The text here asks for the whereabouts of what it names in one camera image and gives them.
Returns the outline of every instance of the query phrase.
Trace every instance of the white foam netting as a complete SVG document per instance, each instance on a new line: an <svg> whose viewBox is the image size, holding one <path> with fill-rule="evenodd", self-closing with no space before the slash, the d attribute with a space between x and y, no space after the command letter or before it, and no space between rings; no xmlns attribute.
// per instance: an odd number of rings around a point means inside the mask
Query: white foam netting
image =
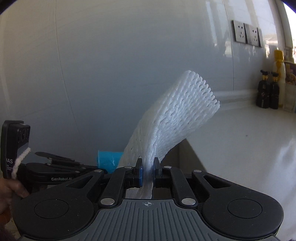
<svg viewBox="0 0 296 241"><path fill-rule="evenodd" d="M168 151L196 131L219 109L206 81L186 71L150 108L132 134L119 166L143 161L143 187L127 190L126 198L151 198L154 157L159 161Z"/></svg>

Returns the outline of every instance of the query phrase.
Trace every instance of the crosshair marking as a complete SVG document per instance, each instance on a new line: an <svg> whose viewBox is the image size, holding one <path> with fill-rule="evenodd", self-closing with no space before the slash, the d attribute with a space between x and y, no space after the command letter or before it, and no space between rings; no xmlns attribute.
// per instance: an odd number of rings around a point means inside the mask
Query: crosshair marking
<svg viewBox="0 0 296 241"><path fill-rule="evenodd" d="M151 202L143 202L143 204L144 204L145 206L149 207L149 206L151 206L153 203L151 203Z"/></svg>

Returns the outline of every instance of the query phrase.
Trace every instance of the white wall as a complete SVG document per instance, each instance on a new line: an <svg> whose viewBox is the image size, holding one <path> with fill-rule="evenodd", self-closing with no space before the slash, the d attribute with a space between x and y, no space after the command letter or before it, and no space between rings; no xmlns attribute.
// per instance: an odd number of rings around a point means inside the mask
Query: white wall
<svg viewBox="0 0 296 241"><path fill-rule="evenodd" d="M233 19L265 48L234 42ZM214 91L256 88L281 36L274 0L18 0L0 16L0 122L30 124L34 151L94 163L185 70Z"/></svg>

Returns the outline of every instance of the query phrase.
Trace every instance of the yellow bottle cap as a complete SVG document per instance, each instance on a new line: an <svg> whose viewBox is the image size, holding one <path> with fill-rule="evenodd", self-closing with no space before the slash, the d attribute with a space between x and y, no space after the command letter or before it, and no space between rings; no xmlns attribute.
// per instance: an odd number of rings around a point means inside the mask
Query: yellow bottle cap
<svg viewBox="0 0 296 241"><path fill-rule="evenodd" d="M284 61L284 53L281 50L275 50L274 51L274 59L276 61Z"/></svg>

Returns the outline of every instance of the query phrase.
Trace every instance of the wall outlet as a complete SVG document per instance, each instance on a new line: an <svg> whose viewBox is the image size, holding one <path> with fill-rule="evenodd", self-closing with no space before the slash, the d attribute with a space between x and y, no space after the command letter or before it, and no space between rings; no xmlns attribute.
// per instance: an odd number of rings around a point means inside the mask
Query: wall outlet
<svg viewBox="0 0 296 241"><path fill-rule="evenodd" d="M249 24L244 24L247 34L247 44L259 47L258 29Z"/></svg>
<svg viewBox="0 0 296 241"><path fill-rule="evenodd" d="M262 35L262 31L260 28L258 29L258 35L259 35L259 47L263 48L264 47L264 40L263 40L263 35Z"/></svg>
<svg viewBox="0 0 296 241"><path fill-rule="evenodd" d="M244 23L241 23L236 20L233 20L232 23L234 28L235 41L246 44L247 41L246 41L246 31L245 31Z"/></svg>

